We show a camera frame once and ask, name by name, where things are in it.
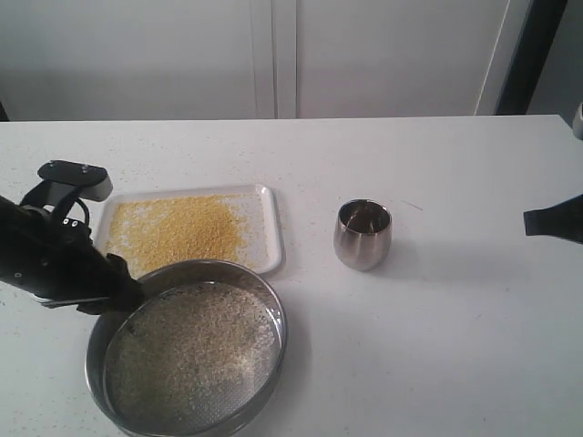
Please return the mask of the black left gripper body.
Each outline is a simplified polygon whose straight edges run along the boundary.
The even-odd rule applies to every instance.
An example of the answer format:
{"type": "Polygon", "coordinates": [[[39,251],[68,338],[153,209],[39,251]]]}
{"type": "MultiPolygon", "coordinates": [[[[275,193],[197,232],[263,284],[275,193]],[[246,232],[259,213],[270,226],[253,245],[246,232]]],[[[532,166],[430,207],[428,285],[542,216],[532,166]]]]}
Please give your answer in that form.
{"type": "Polygon", "coordinates": [[[1,198],[1,281],[27,291],[47,307],[106,298],[99,287],[105,258],[86,222],[67,216],[80,198],[71,192],[48,203],[41,182],[19,204],[1,198]]]}

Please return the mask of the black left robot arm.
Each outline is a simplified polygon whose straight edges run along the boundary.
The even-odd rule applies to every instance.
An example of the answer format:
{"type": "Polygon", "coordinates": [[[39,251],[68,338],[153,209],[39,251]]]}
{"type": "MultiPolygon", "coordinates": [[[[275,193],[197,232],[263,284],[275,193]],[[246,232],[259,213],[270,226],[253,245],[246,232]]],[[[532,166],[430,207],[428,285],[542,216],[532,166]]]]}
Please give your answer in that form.
{"type": "Polygon", "coordinates": [[[75,306],[90,315],[136,310],[145,295],[126,261],[96,249],[87,223],[66,223],[83,189],[65,186],[51,199],[51,188],[40,183],[20,204],[1,198],[1,281],[50,309],[75,306]]]}

